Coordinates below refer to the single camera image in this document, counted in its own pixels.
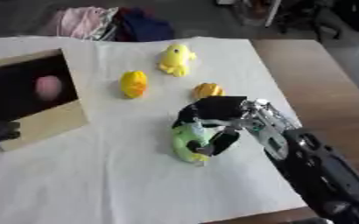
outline floor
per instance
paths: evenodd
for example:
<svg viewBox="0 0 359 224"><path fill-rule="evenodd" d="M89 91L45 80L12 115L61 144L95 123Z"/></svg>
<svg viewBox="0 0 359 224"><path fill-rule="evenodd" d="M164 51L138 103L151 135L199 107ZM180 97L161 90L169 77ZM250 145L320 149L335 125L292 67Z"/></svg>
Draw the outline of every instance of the floor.
<svg viewBox="0 0 359 224"><path fill-rule="evenodd" d="M229 7L218 7L214 0L0 0L0 37L38 35L55 11L90 5L141 7L169 21L177 38L314 39L310 31L291 30L282 35L273 27L242 26ZM323 44L359 87L359 32L333 14L324 16L340 25L344 35L341 40L326 38Z"/></svg>

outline green toy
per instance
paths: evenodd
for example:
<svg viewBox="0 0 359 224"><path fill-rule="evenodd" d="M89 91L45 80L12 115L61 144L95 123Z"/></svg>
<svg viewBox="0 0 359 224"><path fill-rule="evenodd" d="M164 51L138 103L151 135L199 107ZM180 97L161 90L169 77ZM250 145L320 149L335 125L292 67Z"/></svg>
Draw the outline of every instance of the green toy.
<svg viewBox="0 0 359 224"><path fill-rule="evenodd" d="M209 152L193 152L187 147L189 143L198 143L200 147L208 145L215 134L214 129L204 129L199 122L186 123L172 129L174 152L184 161L204 165L210 158Z"/></svg>

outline pink clothing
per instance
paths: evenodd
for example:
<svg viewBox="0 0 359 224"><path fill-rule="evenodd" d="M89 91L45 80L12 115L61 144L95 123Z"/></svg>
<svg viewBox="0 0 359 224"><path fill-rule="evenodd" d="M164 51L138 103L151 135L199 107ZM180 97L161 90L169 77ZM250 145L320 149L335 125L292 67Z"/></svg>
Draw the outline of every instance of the pink clothing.
<svg viewBox="0 0 359 224"><path fill-rule="evenodd" d="M100 15L106 10L96 7L71 8L63 12L58 25L57 35L85 39L100 24Z"/></svg>

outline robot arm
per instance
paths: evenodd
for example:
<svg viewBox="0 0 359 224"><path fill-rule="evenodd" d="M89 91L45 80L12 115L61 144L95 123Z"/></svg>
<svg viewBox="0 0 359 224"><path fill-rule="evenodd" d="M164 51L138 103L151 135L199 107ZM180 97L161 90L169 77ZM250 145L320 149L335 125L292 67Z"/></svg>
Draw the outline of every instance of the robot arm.
<svg viewBox="0 0 359 224"><path fill-rule="evenodd" d="M215 147L212 151L219 153L236 141L239 130L249 131L263 145L267 158L320 217L337 224L359 224L359 174L336 149L293 125L269 102L212 96L182 109L173 127L184 123L201 123L205 128L224 126L205 146Z"/></svg>

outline pink ball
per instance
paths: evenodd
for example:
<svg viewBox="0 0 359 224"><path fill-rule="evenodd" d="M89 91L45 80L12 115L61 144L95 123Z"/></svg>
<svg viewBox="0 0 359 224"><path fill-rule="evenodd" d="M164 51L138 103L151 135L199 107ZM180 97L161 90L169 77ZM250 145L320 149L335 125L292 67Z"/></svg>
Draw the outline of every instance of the pink ball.
<svg viewBox="0 0 359 224"><path fill-rule="evenodd" d="M62 90L62 82L54 75L47 75L37 79L35 92L42 101L55 100Z"/></svg>

